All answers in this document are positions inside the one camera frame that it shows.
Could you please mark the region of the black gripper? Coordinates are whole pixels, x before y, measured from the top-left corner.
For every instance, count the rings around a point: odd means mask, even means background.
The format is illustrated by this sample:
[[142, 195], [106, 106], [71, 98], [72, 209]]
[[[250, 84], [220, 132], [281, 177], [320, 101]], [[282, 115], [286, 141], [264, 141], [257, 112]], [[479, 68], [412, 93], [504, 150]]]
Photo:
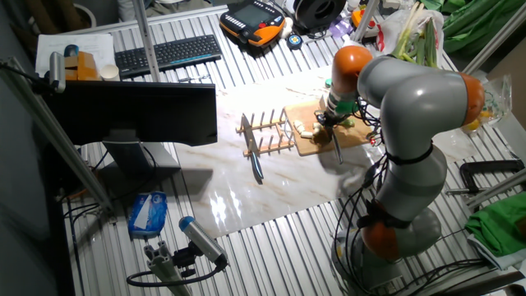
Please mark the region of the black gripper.
[[335, 129], [335, 126], [342, 122], [341, 117], [334, 115], [328, 110], [317, 110], [316, 120], [321, 125], [321, 129], [324, 131], [326, 131], [327, 128], [328, 130], [333, 131]]

